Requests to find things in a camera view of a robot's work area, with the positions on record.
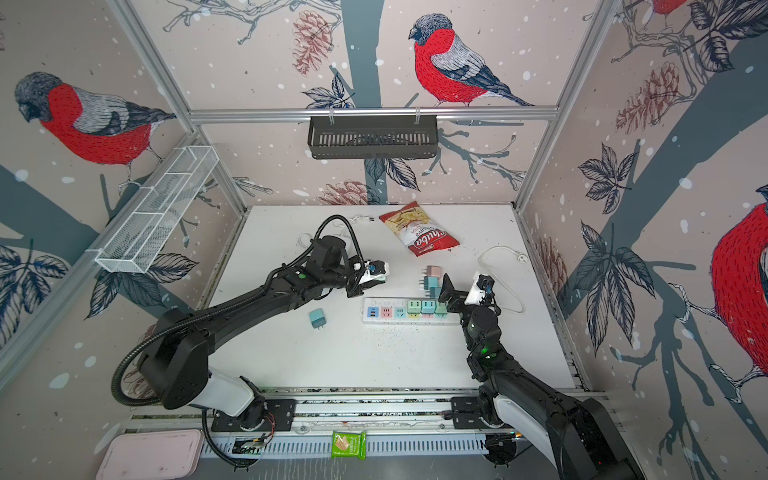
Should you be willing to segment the white multicolour power strip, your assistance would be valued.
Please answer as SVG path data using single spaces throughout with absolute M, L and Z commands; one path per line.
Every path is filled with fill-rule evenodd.
M 459 315 L 449 313 L 434 299 L 367 297 L 362 322 L 378 325 L 451 326 L 459 325 Z

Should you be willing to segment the teal charger plug front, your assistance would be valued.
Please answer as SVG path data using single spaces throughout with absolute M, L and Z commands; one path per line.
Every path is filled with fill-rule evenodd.
M 436 311 L 437 302 L 434 300 L 423 300 L 421 302 L 420 313 L 422 315 L 431 316 Z

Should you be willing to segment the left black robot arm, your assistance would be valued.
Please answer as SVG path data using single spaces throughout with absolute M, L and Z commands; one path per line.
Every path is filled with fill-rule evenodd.
M 327 235 L 324 228 L 340 221 L 347 240 Z M 214 369 L 211 356 L 238 336 L 263 322 L 330 293 L 355 298 L 385 283 L 388 265 L 364 256 L 352 224 L 343 215 L 326 218 L 306 249 L 271 270 L 264 283 L 224 303 L 189 314 L 167 311 L 152 335 L 118 363 L 111 382 L 112 397 L 124 406 L 159 404 L 167 410 L 191 406 L 215 410 L 254 430 L 267 415 L 266 399 L 247 377 Z

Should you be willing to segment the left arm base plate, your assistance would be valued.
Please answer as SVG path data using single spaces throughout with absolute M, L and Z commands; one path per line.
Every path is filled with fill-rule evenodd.
M 212 431 L 216 433 L 287 432 L 291 430 L 297 402 L 295 399 L 256 399 L 237 417 L 216 411 Z

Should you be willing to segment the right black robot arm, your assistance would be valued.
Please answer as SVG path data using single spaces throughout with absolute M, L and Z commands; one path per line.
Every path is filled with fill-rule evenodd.
M 501 342 L 501 308 L 495 281 L 477 272 L 468 291 L 445 274 L 438 301 L 459 316 L 467 364 L 478 390 L 481 417 L 522 433 L 561 479 L 643 479 L 642 469 L 608 410 L 596 399 L 579 400 L 527 371 Z

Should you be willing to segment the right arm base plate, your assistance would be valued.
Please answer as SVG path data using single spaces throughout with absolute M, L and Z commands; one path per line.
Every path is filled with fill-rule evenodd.
M 452 397 L 450 404 L 448 419 L 457 430 L 498 429 L 504 425 L 487 396 Z

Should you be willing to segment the light green charger plug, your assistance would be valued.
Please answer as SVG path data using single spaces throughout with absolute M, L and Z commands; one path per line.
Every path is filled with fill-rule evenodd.
M 437 318 L 445 318 L 448 315 L 448 310 L 445 303 L 438 302 L 435 309 L 435 316 Z

